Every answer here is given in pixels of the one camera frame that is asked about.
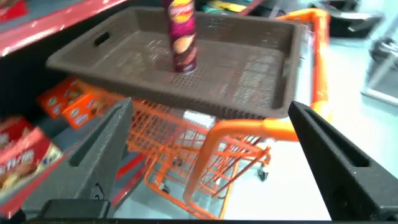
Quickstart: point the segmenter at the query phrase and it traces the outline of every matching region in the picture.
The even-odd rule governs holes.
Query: orange shopping cart
[[[316,64],[312,108],[330,119],[324,56],[328,42],[327,13],[306,9],[278,19],[313,22]],[[133,121],[127,144],[130,151],[141,152],[148,158],[148,170],[144,177],[146,185],[197,218],[222,218],[233,181],[257,162],[262,162],[263,166],[269,164],[271,144],[265,149],[256,147],[257,141],[253,143],[253,136],[297,140],[290,121],[224,120],[207,130],[173,116],[171,111],[175,109],[164,105],[147,102],[134,106],[138,116]],[[237,164],[241,160],[250,162],[238,170]],[[183,195],[173,193],[171,185],[184,189]],[[205,210],[201,200],[206,196],[216,200],[221,210]]]

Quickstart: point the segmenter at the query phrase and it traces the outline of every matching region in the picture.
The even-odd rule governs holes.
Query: snack box
[[[67,119],[71,127],[78,129],[93,119],[101,107],[102,102],[97,100],[94,94],[86,93],[74,104],[67,107],[62,112],[62,115]]]
[[[76,78],[67,78],[40,95],[37,101],[51,118],[56,118],[83,95],[83,91],[79,89],[77,83]]]
[[[18,189],[61,156],[61,150],[40,128],[9,143],[0,151],[0,198]]]
[[[93,119],[101,104],[98,94],[76,78],[67,78],[37,100],[50,117],[62,114],[75,129]]]
[[[28,134],[33,126],[22,116],[13,116],[0,123],[0,150]]]

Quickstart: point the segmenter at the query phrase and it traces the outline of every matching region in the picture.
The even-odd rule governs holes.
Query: red snack package
[[[0,151],[0,193],[13,188],[33,173],[38,173],[39,167],[56,161],[61,155],[60,150],[39,128],[8,144]]]
[[[21,116],[10,117],[0,123],[0,149],[28,134],[33,126]]]

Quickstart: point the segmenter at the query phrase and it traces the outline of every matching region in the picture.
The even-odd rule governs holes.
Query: cart handle
[[[330,120],[331,113],[328,105],[328,88],[326,80],[326,50],[328,46],[329,15],[321,9],[303,9],[278,17],[280,20],[299,20],[300,22],[312,22],[315,33],[314,53],[315,66],[313,69],[313,91],[311,108],[326,120]],[[232,134],[245,134],[252,136],[272,137],[276,140],[298,141],[290,120],[267,118],[265,120],[235,119],[221,121],[211,128],[200,149],[192,174],[189,178],[183,199],[187,205],[200,213],[206,213],[192,201],[196,187],[199,184],[202,173],[211,161],[212,155],[224,136]]]

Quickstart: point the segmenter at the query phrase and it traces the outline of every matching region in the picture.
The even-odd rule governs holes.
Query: pringles can
[[[195,4],[193,0],[164,0],[169,18],[169,37],[174,69],[190,73],[197,67]]]

